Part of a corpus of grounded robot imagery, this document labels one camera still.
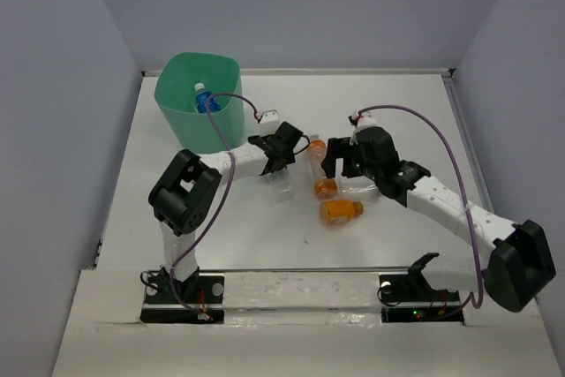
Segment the white green label bottle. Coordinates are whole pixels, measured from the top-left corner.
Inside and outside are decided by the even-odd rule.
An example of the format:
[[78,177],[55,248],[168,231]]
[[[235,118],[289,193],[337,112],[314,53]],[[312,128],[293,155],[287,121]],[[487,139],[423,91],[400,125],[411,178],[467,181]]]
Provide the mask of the white green label bottle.
[[272,173],[269,176],[269,186],[272,189],[272,196],[275,202],[284,202],[294,196],[290,172],[283,169]]

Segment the blue label plastic bottle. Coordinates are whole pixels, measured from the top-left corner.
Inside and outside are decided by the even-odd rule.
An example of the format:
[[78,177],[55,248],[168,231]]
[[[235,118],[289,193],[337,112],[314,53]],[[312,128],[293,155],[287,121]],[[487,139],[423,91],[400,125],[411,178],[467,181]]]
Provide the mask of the blue label plastic bottle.
[[196,83],[194,90],[196,94],[194,106],[196,112],[207,114],[208,112],[215,113],[222,110],[222,107],[215,99],[209,100],[213,93],[203,83]]

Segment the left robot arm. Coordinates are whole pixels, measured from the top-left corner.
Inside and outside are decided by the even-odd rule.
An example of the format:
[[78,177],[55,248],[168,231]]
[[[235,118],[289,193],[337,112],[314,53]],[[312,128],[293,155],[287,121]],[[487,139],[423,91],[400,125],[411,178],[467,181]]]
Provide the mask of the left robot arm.
[[255,135],[231,150],[197,155],[179,151],[148,196],[162,230],[164,289],[177,302],[190,299],[199,279],[195,257],[227,200],[233,183],[284,170],[296,161],[297,144],[307,137],[283,122],[268,135]]

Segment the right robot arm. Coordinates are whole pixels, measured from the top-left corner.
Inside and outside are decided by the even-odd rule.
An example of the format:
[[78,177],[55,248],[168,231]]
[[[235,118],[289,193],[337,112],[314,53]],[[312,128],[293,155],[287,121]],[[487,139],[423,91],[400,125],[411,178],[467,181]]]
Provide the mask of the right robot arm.
[[425,167],[400,158],[391,135],[370,125],[331,138],[321,163],[327,177],[343,161],[344,177],[367,177],[384,197],[418,212],[471,246],[471,270],[427,253],[408,268],[406,288],[417,299],[437,290],[485,293],[512,313],[522,311],[556,276],[543,228],[494,215],[448,189]]

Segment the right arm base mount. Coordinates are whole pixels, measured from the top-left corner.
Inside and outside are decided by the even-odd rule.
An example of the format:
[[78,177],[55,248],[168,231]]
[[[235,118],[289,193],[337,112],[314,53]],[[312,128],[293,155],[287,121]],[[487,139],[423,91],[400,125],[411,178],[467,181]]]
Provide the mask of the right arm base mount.
[[435,290],[423,276],[425,267],[437,257],[438,253],[427,253],[403,273],[379,276],[376,296],[381,304],[380,317],[383,323],[464,324],[459,292]]

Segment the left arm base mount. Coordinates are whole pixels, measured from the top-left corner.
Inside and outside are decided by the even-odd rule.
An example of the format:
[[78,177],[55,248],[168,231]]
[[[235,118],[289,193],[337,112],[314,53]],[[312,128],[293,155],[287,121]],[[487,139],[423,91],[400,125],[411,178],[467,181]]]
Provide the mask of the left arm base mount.
[[139,319],[146,324],[210,325],[224,321],[225,275],[198,271],[171,288],[164,270],[139,275],[145,292]]

